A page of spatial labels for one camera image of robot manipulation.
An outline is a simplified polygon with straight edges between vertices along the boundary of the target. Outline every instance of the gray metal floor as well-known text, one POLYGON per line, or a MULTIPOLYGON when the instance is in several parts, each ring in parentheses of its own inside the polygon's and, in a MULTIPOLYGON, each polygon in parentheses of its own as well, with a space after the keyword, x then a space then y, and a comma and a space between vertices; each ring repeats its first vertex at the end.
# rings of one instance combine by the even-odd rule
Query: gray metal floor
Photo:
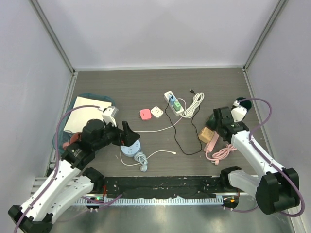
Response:
MULTIPOLYGON (((73 97, 80 93, 94 93, 110 96, 119 109, 117 122, 129 122, 133 130, 159 130, 170 126, 169 119, 163 115, 160 119, 152 118, 142 121, 138 115, 144 108, 158 106, 162 110, 167 106, 163 94, 169 90, 178 98, 183 98, 187 106, 192 103, 195 92, 204 92, 205 99, 201 110, 194 119, 200 131, 207 117, 214 108, 232 106, 237 97, 249 97, 249 91, 240 68, 228 69, 174 69, 174 70, 124 70, 79 72, 73 97)), ((179 118, 168 109, 173 121, 179 118)), ((245 118, 251 129, 258 125, 255 110, 252 109, 245 118)), ((182 119, 177 125, 177 140, 184 151, 190 153, 200 147, 190 119, 182 119)), ((215 166, 209 162, 204 152, 184 155, 174 141, 174 129, 157 133, 140 133, 142 151, 149 155, 156 150, 171 150, 177 155, 157 153, 148 162, 148 171, 140 172, 139 166, 124 166, 120 161, 120 148, 109 145, 100 150, 96 159, 89 166, 99 170, 105 176, 183 176, 183 175, 219 175, 220 171, 230 166, 240 166, 246 172, 254 174, 252 167, 238 152, 215 166)), ((256 139, 266 148, 262 132, 255 134, 256 139)), ((214 151, 223 148, 225 143, 219 140, 214 151)), ((133 163, 132 158, 123 156, 126 163, 133 163)))
MULTIPOLYGON (((254 201, 241 196, 239 209, 251 209, 254 201)), ((72 218, 86 207, 70 207, 59 219, 72 218)), ((87 212, 65 223, 56 222, 51 233, 292 233, 289 218, 267 216, 259 209, 247 213, 220 206, 109 207, 87 212)))

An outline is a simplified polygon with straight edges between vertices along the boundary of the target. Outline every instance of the white paper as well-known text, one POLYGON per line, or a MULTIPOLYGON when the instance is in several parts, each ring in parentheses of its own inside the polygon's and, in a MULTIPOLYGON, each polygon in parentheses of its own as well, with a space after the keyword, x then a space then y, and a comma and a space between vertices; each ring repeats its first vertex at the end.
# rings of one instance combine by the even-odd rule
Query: white paper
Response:
MULTIPOLYGON (((82 105, 97 105, 103 108, 111 106, 110 102, 92 100, 78 96, 74 108, 82 105)), ((73 111, 64 127, 68 133, 82 132, 83 127, 91 119, 103 120, 102 113, 97 108, 81 108, 73 111)))

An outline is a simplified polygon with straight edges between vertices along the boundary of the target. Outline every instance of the wall adapter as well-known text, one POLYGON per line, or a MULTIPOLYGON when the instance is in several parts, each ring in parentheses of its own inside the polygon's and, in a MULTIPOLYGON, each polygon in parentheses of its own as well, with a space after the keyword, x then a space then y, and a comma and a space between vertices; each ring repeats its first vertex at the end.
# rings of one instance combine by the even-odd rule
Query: wall adapter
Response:
POLYGON ((204 127, 201 132, 199 133, 199 139, 202 142, 208 143, 212 140, 213 136, 214 136, 215 132, 210 130, 207 127, 204 127))
POLYGON ((148 108, 142 109, 139 113, 142 120, 150 120, 152 117, 148 108))
POLYGON ((151 114, 154 115, 155 118, 159 119, 163 115, 163 111, 156 106, 151 109, 151 114))

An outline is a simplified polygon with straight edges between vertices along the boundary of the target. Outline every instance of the black cord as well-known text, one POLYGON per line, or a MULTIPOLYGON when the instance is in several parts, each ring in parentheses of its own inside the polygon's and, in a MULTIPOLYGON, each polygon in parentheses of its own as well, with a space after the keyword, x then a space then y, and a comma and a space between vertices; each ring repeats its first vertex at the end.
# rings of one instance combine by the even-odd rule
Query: black cord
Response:
POLYGON ((167 114, 167 112, 166 112, 166 110, 167 110, 167 108, 169 107, 169 105, 170 105, 170 100, 169 100, 168 105, 166 106, 164 112, 165 112, 165 114, 168 116, 168 118, 170 119, 170 122, 171 122, 172 126, 173 126, 174 129, 175 129, 174 139, 175 139, 176 143, 178 144, 179 148, 181 149, 181 151, 182 151, 185 155, 194 155, 194 154, 197 154, 197 153, 201 152, 202 149, 203 149, 202 143, 201 143, 201 141, 200 141, 200 139, 199 139, 198 130, 197 130, 196 126, 195 126, 194 123, 193 123, 193 119, 194 119, 195 115, 197 115, 197 113, 200 111, 200 106, 199 106, 199 110, 193 115, 193 117, 192 117, 192 119, 191 119, 191 124, 195 127, 195 133, 196 133, 196 136, 197 136, 197 138, 198 138, 198 140, 199 140, 199 143, 200 143, 201 148, 200 148, 200 150, 197 151, 197 152, 194 152, 194 153, 191 153, 191 154, 187 154, 187 153, 184 152, 184 150, 181 148, 180 144, 178 143, 178 141, 177 141, 177 139, 176 139, 176 133, 177 133, 176 127, 174 126, 174 124, 172 123, 172 120, 171 120, 170 116, 169 116, 169 115, 167 114))

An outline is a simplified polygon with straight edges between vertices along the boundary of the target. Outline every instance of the white power strip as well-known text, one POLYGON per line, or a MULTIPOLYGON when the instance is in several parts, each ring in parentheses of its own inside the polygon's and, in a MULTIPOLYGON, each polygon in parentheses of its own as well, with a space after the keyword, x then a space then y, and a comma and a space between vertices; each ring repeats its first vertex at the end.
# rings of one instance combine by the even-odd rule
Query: white power strip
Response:
MULTIPOLYGON (((164 99, 166 100, 167 103, 169 103, 169 101, 170 101, 170 96, 172 96, 172 95, 175 97, 176 101, 178 101, 178 99, 177 99, 176 96, 173 94, 173 92, 172 92, 172 91, 168 91, 168 92, 165 92, 165 93, 164 93, 164 99)), ((174 114, 175 114, 176 116, 181 116, 181 114, 183 114, 183 112, 184 112, 184 108, 183 108, 183 106, 181 106, 181 105, 180 105, 180 110, 179 110, 179 111, 176 111, 176 110, 174 109, 173 105, 169 104, 169 106, 170 106, 171 110, 174 112, 174 114)))
MULTIPOLYGON (((104 198, 105 202, 111 201, 113 198, 104 198)), ((112 206, 146 206, 146 205, 222 205, 224 203, 223 196, 216 196, 216 198, 200 198, 200 199, 185 199, 177 196, 176 198, 168 199, 129 199, 129 198, 120 198, 116 200, 112 206)), ((87 200, 78 199, 73 205, 86 205, 87 200)), ((89 203, 89 206, 98 206, 98 204, 89 203)))

